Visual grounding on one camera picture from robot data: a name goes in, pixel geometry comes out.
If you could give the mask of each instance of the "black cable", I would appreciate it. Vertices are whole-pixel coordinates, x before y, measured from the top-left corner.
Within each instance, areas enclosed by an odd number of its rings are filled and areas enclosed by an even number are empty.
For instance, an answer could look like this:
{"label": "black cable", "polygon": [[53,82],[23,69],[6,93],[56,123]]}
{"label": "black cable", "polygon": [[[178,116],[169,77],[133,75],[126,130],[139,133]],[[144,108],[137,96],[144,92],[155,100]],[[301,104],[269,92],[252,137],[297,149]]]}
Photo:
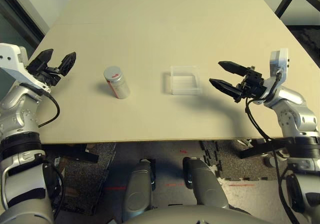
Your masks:
{"label": "black cable", "polygon": [[[245,99],[245,112],[247,113],[250,121],[252,122],[253,126],[258,130],[258,132],[261,134],[261,136],[263,136],[263,138],[265,139],[265,141],[267,143],[269,143],[270,141],[274,141],[273,138],[270,138],[262,129],[261,127],[258,125],[258,123],[256,122],[256,120],[254,119],[251,111],[250,111],[250,108],[249,108],[249,105],[250,103],[254,102],[254,101],[265,101],[265,100],[269,100],[272,95],[273,95],[273,92],[276,88],[276,85],[279,83],[280,79],[281,79],[281,76],[282,74],[279,72],[277,73],[276,75],[276,79],[275,79],[275,82],[274,84],[272,85],[271,89],[270,89],[270,92],[269,94],[265,97],[265,98],[254,98],[250,101],[248,101],[248,98]],[[285,197],[284,197],[284,193],[283,193],[283,190],[282,190],[282,180],[286,174],[286,172],[288,171],[288,167],[286,167],[286,169],[284,170],[283,174],[280,176],[280,171],[279,171],[279,164],[278,164],[278,160],[277,160],[277,154],[276,154],[276,151],[275,151],[275,148],[274,146],[272,145],[272,153],[273,153],[273,156],[274,156],[274,162],[275,162],[275,169],[276,169],[276,176],[277,176],[277,181],[278,181],[278,192],[279,192],[279,198],[280,198],[280,201],[283,205],[283,208],[288,216],[288,218],[290,219],[290,221],[293,223],[293,224],[299,224],[299,221],[297,220],[297,218],[295,217],[295,215],[293,214],[291,208],[287,205],[287,202],[285,200]]]}
{"label": "black cable", "polygon": [[59,116],[59,114],[60,114],[60,107],[59,107],[59,104],[58,104],[58,102],[51,96],[51,94],[49,94],[48,92],[44,92],[44,95],[46,96],[46,97],[48,97],[54,104],[55,104],[55,106],[56,106],[56,115],[53,117],[53,118],[51,118],[50,120],[48,120],[48,121],[46,121],[46,122],[44,122],[44,123],[42,123],[42,124],[40,124],[38,127],[40,128],[40,127],[43,127],[44,125],[47,125],[48,123],[50,123],[50,122],[52,122],[52,121],[54,121],[55,119],[57,119],[57,117]]}
{"label": "black cable", "polygon": [[62,188],[61,199],[60,199],[58,208],[56,209],[56,211],[55,211],[55,213],[53,215],[54,219],[56,219],[58,214],[59,214],[59,212],[60,212],[60,209],[61,209],[61,207],[62,207],[62,205],[64,203],[64,199],[65,199],[65,195],[66,195],[65,180],[64,180],[64,177],[62,176],[61,172],[58,170],[58,168],[56,168],[55,165],[53,165],[48,160],[45,160],[44,162],[51,164],[51,166],[53,167],[54,171],[58,174],[58,176],[60,178],[60,181],[61,181],[61,188]]}

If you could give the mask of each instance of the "clear plastic box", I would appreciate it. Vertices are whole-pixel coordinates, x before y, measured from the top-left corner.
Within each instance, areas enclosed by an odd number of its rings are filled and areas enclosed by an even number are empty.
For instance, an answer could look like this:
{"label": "clear plastic box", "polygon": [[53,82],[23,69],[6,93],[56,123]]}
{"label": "clear plastic box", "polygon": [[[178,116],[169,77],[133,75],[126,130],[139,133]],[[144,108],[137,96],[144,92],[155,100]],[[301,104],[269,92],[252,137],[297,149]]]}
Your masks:
{"label": "clear plastic box", "polygon": [[173,95],[198,95],[201,93],[196,66],[171,66],[171,92]]}

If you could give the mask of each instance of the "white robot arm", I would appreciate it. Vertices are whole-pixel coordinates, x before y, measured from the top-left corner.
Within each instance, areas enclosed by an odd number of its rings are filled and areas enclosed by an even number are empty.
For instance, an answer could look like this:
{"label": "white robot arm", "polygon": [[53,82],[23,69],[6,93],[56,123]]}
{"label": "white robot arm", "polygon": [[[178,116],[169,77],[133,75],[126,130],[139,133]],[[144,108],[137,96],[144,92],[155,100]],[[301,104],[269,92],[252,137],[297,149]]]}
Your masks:
{"label": "white robot arm", "polygon": [[76,53],[68,54],[59,68],[50,68],[52,52],[41,52],[27,66],[23,47],[0,43],[0,68],[19,83],[0,102],[1,199],[6,210],[1,224],[53,224],[61,205],[55,207],[52,200],[61,190],[63,201],[63,177],[46,161],[39,138],[39,127],[49,122],[38,125],[36,111],[43,95],[54,100],[50,87],[58,83],[59,74],[67,75]]}
{"label": "white robot arm", "polygon": [[[320,223],[320,136],[317,118],[299,93],[282,86],[287,78],[288,62],[288,49],[272,52],[270,78],[264,80],[255,67],[246,68],[230,61],[221,61],[219,64],[223,69],[243,76],[244,80],[236,87],[218,79],[210,79],[210,82],[221,92],[233,97],[235,102],[246,99],[245,111],[266,139],[266,145],[271,142],[284,144],[290,155],[287,159],[288,169],[293,171],[286,178],[291,208],[302,213],[309,222]],[[258,105],[263,103],[275,111],[283,139],[271,139],[261,130],[249,110],[251,102]]]}

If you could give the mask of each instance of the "metal canister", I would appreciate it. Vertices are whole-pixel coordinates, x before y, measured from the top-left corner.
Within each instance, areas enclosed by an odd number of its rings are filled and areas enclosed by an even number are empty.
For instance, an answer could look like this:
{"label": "metal canister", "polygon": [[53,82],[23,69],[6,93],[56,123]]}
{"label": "metal canister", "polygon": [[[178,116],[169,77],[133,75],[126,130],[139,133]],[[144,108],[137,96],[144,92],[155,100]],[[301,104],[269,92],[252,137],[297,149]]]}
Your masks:
{"label": "metal canister", "polygon": [[117,98],[123,99],[130,95],[130,90],[126,80],[124,79],[124,74],[121,72],[119,67],[108,67],[104,71],[103,75]]}

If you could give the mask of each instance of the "table top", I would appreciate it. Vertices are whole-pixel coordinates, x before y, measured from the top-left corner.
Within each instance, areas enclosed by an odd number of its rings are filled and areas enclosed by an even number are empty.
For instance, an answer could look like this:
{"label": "table top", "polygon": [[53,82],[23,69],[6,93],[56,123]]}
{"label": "table top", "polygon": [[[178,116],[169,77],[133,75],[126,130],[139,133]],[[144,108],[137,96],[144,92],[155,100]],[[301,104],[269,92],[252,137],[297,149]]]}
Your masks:
{"label": "table top", "polygon": [[[233,85],[242,77],[217,63],[255,66],[270,76],[270,52],[289,48],[284,86],[320,114],[320,69],[263,0],[71,0],[32,58],[53,48],[50,66],[75,51],[70,73],[52,88],[61,114],[40,128],[43,143],[214,140],[260,137],[245,103],[216,90],[209,78]],[[119,66],[131,94],[116,99],[104,79]],[[195,65],[202,94],[171,95],[170,67]],[[277,116],[262,105],[252,113],[267,134],[282,136]],[[45,99],[42,123],[56,113]]]}

